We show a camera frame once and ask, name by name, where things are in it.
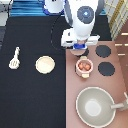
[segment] black burner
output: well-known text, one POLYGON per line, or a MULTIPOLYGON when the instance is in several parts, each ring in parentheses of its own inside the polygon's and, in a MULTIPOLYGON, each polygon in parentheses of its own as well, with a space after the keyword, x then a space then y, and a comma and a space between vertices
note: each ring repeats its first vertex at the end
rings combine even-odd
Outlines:
POLYGON ((106 45, 99 45, 96 48, 96 54, 100 57, 108 57, 111 54, 111 49, 106 45))
POLYGON ((98 70, 103 76, 112 76, 115 72, 115 68, 110 62, 101 62, 98 70))

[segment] black table surface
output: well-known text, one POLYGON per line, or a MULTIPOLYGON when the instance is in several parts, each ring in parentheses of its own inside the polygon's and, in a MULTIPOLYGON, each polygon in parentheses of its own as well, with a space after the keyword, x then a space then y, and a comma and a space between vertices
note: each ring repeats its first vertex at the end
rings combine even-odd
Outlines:
MULTIPOLYGON (((10 17, 7 20, 0 51, 0 128, 66 128, 65 50, 55 50, 50 35, 56 18, 10 17), (17 70, 12 70, 8 65, 16 47, 20 48, 21 63, 17 70), (56 63, 47 75, 35 68, 36 60, 44 55, 56 63)), ((96 27, 100 26, 98 21, 106 22, 102 18, 97 17, 96 27)), ((64 17, 60 17, 53 30, 55 47, 61 48, 63 30, 68 28, 64 17)))

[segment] white robot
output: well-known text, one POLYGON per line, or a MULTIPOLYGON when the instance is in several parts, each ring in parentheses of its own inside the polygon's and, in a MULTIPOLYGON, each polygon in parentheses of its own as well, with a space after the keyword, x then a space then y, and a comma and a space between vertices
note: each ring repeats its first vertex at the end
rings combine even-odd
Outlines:
POLYGON ((51 13, 52 11, 59 13, 64 9, 65 19, 72 27, 64 30, 61 46, 71 49, 87 49, 87 46, 97 44, 100 36, 91 36, 91 31, 94 27, 95 16, 99 15, 104 8, 104 0, 52 0, 54 6, 50 0, 48 1, 49 3, 46 2, 46 5, 49 4, 47 9, 51 13))

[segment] white bowl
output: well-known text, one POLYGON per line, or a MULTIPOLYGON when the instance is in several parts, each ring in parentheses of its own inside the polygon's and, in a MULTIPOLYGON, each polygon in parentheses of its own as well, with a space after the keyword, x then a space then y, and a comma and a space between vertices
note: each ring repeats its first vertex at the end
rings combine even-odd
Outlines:
POLYGON ((111 109, 113 98, 99 87, 88 87, 82 90, 76 100, 76 110, 81 120, 94 128, 109 125, 116 113, 111 109))
POLYGON ((36 61, 36 69, 43 74, 50 73, 55 67, 54 60, 49 56, 40 57, 36 61))

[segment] small plate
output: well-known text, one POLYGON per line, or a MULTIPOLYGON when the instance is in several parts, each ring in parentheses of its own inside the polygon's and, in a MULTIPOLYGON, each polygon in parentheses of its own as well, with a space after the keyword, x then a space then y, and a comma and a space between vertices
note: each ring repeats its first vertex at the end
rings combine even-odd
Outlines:
POLYGON ((36 69, 40 73, 47 74, 50 73, 55 67, 54 60, 49 56, 40 57, 36 61, 36 69))

